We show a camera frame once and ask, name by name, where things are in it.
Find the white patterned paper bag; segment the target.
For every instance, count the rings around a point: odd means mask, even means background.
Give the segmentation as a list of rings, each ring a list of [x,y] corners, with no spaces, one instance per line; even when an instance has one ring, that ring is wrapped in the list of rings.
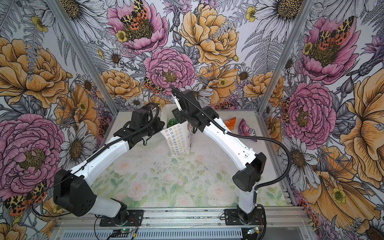
[[[167,123],[171,118],[175,118],[172,110],[177,108],[176,104],[164,105],[161,110],[161,121],[165,123],[161,134],[167,141],[171,154],[173,156],[188,155],[191,151],[193,127],[190,123],[178,123],[170,128]]]

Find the green yellow snack packet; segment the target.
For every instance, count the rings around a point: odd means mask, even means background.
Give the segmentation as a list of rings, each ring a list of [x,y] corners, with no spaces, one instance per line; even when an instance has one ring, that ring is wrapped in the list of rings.
[[[177,125],[179,122],[178,122],[178,120],[176,119],[176,118],[171,118],[169,121],[168,121],[168,123],[167,123],[167,127],[168,128],[170,128],[170,127],[172,127],[172,126],[174,126],[174,125]]]

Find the orange red snack packet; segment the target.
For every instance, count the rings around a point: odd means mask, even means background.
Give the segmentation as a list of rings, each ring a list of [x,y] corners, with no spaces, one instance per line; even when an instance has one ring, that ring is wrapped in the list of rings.
[[[227,127],[230,131],[232,131],[232,130],[235,128],[235,126],[236,126],[236,121],[237,121],[237,118],[234,117],[234,118],[225,120],[224,123],[225,123],[226,127]]]

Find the pink purple snack packet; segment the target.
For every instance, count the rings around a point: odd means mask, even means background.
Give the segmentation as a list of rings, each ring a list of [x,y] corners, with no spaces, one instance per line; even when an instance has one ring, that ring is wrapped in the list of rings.
[[[239,123],[239,128],[238,128],[238,134],[240,136],[248,137],[248,140],[252,140],[254,142],[257,142],[258,140],[253,139],[253,137],[256,137],[256,130],[251,128],[245,119],[242,119]]]

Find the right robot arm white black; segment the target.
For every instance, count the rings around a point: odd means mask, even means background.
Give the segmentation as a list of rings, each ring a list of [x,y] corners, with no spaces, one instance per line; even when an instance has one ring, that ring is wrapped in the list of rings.
[[[195,106],[183,107],[178,104],[173,114],[180,123],[187,121],[210,137],[232,159],[238,168],[233,175],[233,182],[240,190],[238,219],[245,225],[250,224],[256,218],[256,183],[261,180],[266,156],[263,153],[257,154],[238,138],[233,137],[218,113],[210,107],[200,111]]]

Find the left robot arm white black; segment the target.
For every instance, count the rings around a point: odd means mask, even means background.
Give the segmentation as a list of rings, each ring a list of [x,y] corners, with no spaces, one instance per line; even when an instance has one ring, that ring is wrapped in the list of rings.
[[[97,196],[91,187],[117,158],[144,138],[159,133],[164,126],[165,123],[160,118],[137,125],[129,121],[87,160],[70,170],[60,170],[55,174],[54,203],[77,217],[86,214],[100,215],[108,217],[116,225],[123,225],[129,218],[127,206],[118,200]]]

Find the green circuit board left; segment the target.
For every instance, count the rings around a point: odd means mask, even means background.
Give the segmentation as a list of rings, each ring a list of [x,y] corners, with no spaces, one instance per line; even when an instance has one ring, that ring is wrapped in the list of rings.
[[[122,236],[127,237],[132,232],[132,229],[118,229],[113,230],[112,236]]]

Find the green circuit board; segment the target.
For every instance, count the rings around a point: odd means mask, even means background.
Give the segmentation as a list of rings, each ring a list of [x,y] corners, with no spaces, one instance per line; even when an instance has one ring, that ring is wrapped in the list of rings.
[[[249,230],[247,231],[247,234],[248,234],[248,235],[259,234],[259,233],[260,233],[260,229],[259,229],[259,227],[254,227],[254,228],[249,229]]]
[[[112,236],[122,236],[127,237],[132,232],[132,229],[118,229],[113,230]]]

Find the green circuit board right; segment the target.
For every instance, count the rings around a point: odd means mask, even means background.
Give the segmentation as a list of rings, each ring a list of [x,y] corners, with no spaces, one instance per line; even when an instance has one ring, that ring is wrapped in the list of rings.
[[[259,227],[254,227],[254,228],[249,229],[249,230],[247,231],[247,234],[248,234],[248,235],[259,234],[259,233],[260,233],[260,229],[259,229]]]

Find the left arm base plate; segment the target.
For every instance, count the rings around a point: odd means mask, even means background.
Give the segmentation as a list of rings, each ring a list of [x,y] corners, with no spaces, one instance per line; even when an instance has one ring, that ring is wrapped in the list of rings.
[[[144,210],[125,210],[114,218],[102,216],[100,227],[140,227],[144,218]]]

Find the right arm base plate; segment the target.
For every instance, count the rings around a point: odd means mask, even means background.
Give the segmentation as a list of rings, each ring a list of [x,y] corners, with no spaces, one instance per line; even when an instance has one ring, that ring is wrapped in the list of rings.
[[[255,207],[247,214],[240,208],[224,209],[224,218],[227,226],[265,226],[265,211],[261,207]]]

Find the aluminium front rail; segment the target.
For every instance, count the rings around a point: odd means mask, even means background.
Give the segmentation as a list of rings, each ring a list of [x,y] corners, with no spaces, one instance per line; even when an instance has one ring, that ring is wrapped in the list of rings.
[[[54,227],[52,240],[315,240],[302,207],[266,207],[265,226],[227,226],[228,208],[146,208],[140,227],[100,227],[101,218],[64,216]],[[259,227],[260,233],[247,231]],[[127,237],[113,230],[132,229]]]

